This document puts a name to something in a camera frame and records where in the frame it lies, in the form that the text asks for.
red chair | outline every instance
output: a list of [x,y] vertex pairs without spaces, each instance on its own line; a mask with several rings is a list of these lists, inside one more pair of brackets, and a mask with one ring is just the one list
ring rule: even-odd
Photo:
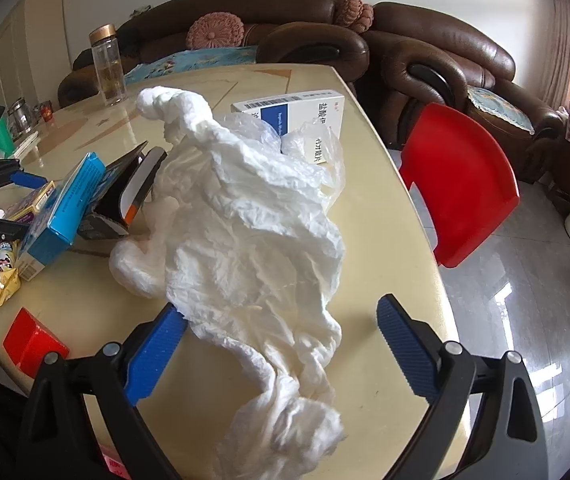
[[421,192],[434,222],[436,261],[456,267],[518,205],[516,178],[498,142],[475,120],[425,106],[401,152],[407,189]]

plastic bag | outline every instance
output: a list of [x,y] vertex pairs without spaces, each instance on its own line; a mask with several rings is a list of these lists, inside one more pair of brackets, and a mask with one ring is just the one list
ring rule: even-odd
[[[337,139],[325,138],[332,164],[316,166],[280,153],[253,118],[223,127],[193,92],[145,89],[137,106],[165,121],[174,147],[143,208],[150,238],[120,241],[110,268],[129,290],[171,301],[260,387],[217,447],[214,476],[298,479],[343,437],[325,374],[341,341],[326,309],[345,252],[326,215],[342,189]],[[284,143],[322,130],[306,126]]]

silver bolt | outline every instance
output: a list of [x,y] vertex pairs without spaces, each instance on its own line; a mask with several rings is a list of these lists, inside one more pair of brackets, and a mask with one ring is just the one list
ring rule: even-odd
[[103,347],[103,354],[108,357],[113,357],[121,351],[121,345],[118,343],[108,343]]
[[509,352],[507,352],[507,361],[517,365],[518,363],[523,361],[523,357],[518,352],[514,352],[513,350],[510,350]]
[[461,346],[460,343],[457,343],[456,341],[447,341],[445,343],[445,351],[448,354],[460,355],[463,353],[463,347]]
[[58,360],[59,360],[59,355],[56,352],[47,352],[45,354],[45,357],[43,358],[43,362],[46,365],[53,365]]

brown leather armchair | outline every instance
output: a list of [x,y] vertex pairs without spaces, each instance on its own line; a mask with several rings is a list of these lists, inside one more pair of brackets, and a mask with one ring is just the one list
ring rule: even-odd
[[[355,32],[332,25],[334,0],[171,0],[118,28],[123,70],[186,50],[191,24],[216,11],[241,18],[243,45],[258,46],[258,63],[328,64],[348,83],[367,70],[367,43]],[[59,86],[61,107],[98,93],[89,49],[79,54],[72,68]]]
[[[381,2],[362,36],[371,59],[356,90],[388,147],[402,148],[423,105],[438,102],[482,124],[520,180],[533,182],[550,167],[556,146],[550,140],[564,133],[561,118],[512,82],[514,60],[482,32],[435,10]],[[519,108],[531,120],[534,135],[474,108],[468,86],[491,90]]]

gold bottle cap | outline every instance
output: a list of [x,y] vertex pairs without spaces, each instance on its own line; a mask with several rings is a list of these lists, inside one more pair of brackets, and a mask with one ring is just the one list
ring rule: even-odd
[[109,38],[110,36],[116,36],[116,28],[111,23],[108,23],[90,32],[89,42],[94,46],[99,41]]

